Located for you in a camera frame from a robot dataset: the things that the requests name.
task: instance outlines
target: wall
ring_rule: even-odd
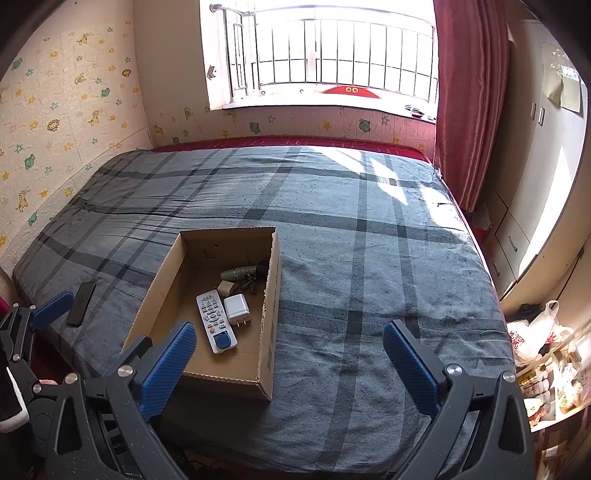
[[[0,92],[2,255],[13,240],[30,242],[106,160],[151,148],[132,0],[67,0],[18,53]]]
[[[259,134],[314,135],[402,144],[433,158],[433,124],[382,112],[337,106],[210,111],[198,0],[135,2],[134,30],[154,145]],[[208,40],[217,43],[217,38]]]

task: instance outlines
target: black cable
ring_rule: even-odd
[[[579,263],[579,260],[581,260],[581,257],[583,256],[583,254],[585,253],[585,250],[583,248],[581,248],[581,250],[579,250],[579,253],[577,254],[577,259],[574,261],[574,265],[573,268],[571,269],[568,278],[566,279],[566,282],[564,282],[564,285],[562,285],[562,288],[560,289],[560,293],[558,294],[558,296],[556,297],[556,300],[558,300],[560,298],[560,296],[562,295],[562,292],[564,291],[564,289],[566,288],[566,285],[569,284],[569,280],[570,277],[573,276],[574,273],[574,269],[577,268],[577,264]]]

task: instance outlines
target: drawer handle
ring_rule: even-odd
[[[517,247],[515,246],[515,244],[513,243],[513,240],[511,240],[511,235],[507,235],[507,237],[509,238],[509,243],[511,244],[511,246],[513,247],[513,250],[515,250],[515,252],[517,252]]]

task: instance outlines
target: cardboard box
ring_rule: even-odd
[[[236,348],[215,355],[196,297],[214,290],[222,271],[261,261],[269,263],[268,278],[256,281],[255,294],[244,292],[251,321],[232,327],[238,340]],[[124,349],[138,335],[149,336],[157,345],[176,322],[191,322],[197,332],[197,347],[185,367],[183,385],[270,400],[280,282],[279,243],[274,227],[180,232],[135,316]]]

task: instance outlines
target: remote control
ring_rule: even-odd
[[[224,353],[238,344],[217,290],[197,296],[197,308],[213,353]]]

